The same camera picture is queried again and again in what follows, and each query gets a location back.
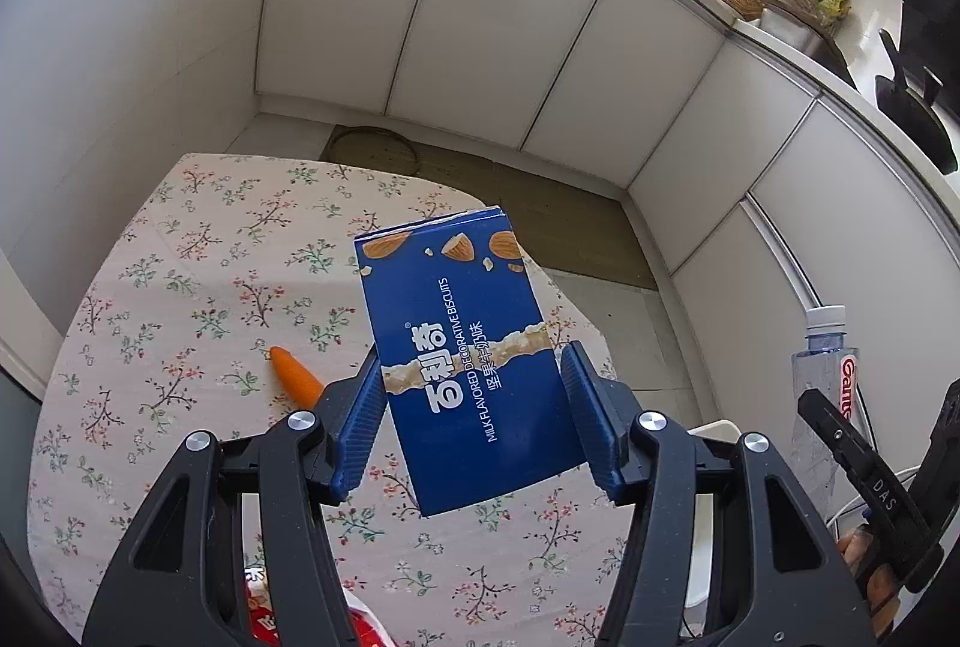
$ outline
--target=floral tablecloth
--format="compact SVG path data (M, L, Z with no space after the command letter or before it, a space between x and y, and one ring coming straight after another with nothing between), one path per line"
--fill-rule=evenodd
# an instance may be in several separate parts
M482 205L429 181L337 164L179 161L83 297L40 412L30 550L72 634L184 436L262 433L291 411L269 346L290 349L325 383L363 362L373 336L353 236ZM613 375L603 337L526 263L555 345L582 340ZM261 564L256 502L244 514L248 564ZM410 647L592 644L630 516L584 465L420 518L389 412L363 484L325 511L344 586Z

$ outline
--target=brown floor mat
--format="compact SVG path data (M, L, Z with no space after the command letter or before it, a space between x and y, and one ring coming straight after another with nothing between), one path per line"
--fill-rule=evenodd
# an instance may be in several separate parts
M344 132L349 134L340 137ZM411 147L419 155L419 170ZM616 200L472 154L425 143L408 146L365 128L338 126L320 159L416 174L465 191L503 208L517 239L543 268L656 289L637 237Z

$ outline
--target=blue gripper pad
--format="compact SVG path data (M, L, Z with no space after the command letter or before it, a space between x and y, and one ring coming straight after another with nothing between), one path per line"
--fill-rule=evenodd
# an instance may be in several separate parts
M376 439L376 432L383 420L383 412L387 408L387 393L383 388L383 376L380 373L380 361L376 350L371 348L371 354L353 377L359 380L352 404L347 408L343 425L335 434L333 443L334 472L330 480L330 489L340 499L346 500L352 489L358 487L363 480L363 472L367 468L370 450ZM333 398L336 385L330 385L324 392ZM352 394L351 390L340 391L342 396Z
M560 378L593 482L617 501L626 486L621 468L628 462L628 431L637 401L623 383L597 375L578 340L563 348Z

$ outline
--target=clear plastic bottle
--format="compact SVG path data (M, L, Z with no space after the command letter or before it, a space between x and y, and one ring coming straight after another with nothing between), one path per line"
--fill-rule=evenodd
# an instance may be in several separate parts
M804 391L816 388L848 420L851 418L858 350L844 345L846 332L847 311L843 306L822 306L806 312L806 348L791 358L794 406ZM790 468L826 518L838 466L827 445L800 415L794 420Z

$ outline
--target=orange carrot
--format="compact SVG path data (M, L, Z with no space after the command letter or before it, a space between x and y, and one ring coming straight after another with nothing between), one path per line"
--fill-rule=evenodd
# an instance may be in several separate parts
M310 373L290 352L279 346L270 347L270 362L274 364L283 391L301 409L312 409L323 394L323 383Z

